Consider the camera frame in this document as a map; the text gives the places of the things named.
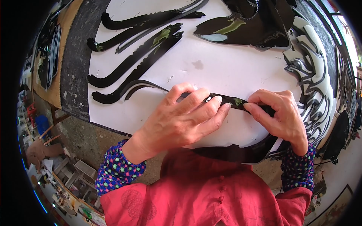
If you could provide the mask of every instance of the gray stain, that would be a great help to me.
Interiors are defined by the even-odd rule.
[[[192,64],[194,65],[195,69],[198,69],[198,70],[203,69],[203,64],[202,64],[201,60],[198,60],[196,62],[192,62]]]

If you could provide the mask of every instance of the worn dark tabletop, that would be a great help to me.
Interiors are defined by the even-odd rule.
[[[60,78],[60,99],[62,110],[76,118],[87,122],[89,122],[87,75],[89,71],[91,50],[86,45],[86,41],[89,37],[96,36],[99,24],[101,22],[100,16],[106,10],[109,2],[110,0],[83,1],[69,31],[64,50],[61,71],[62,76]],[[329,10],[332,9],[326,0],[322,0],[322,2],[325,3]],[[336,46],[334,44],[333,38],[324,27],[320,18],[314,13],[306,1],[297,0],[296,9],[312,24],[316,33],[322,40],[322,43],[327,52],[328,72],[331,78],[331,86],[334,91],[334,97],[336,97]],[[339,28],[342,29],[342,24],[339,22],[339,20],[336,20],[336,23]],[[125,133],[115,131],[102,125],[95,125],[116,133],[126,135]]]

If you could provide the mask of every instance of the red shirt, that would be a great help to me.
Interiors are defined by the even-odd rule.
[[[250,165],[224,162],[193,152],[172,152],[160,179],[135,183],[101,196],[108,226],[303,225],[311,201],[307,188],[274,196]]]

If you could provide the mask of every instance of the blue floral sleeve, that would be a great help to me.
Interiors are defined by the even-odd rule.
[[[123,155],[122,146],[128,140],[118,142],[104,154],[104,162],[98,169],[96,190],[99,196],[112,190],[130,184],[141,176],[146,169],[146,161],[132,164]]]
[[[292,148],[289,148],[282,157],[280,169],[283,171],[281,179],[283,191],[297,187],[304,187],[313,191],[313,159],[316,149],[313,144],[308,144],[308,151],[304,156],[296,155]]]

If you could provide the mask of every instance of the hand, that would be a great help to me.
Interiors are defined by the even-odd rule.
[[[244,104],[245,109],[271,135],[289,141],[295,154],[303,156],[307,153],[306,128],[291,91],[271,92],[260,89],[249,97],[248,102]],[[275,110],[274,117],[270,117],[257,103],[270,105]]]
[[[177,103],[185,92],[191,94]],[[145,124],[123,145],[128,161],[139,164],[161,151],[195,143],[220,128],[231,105],[220,107],[220,96],[201,105],[209,95],[207,89],[195,90],[188,82],[173,86]]]

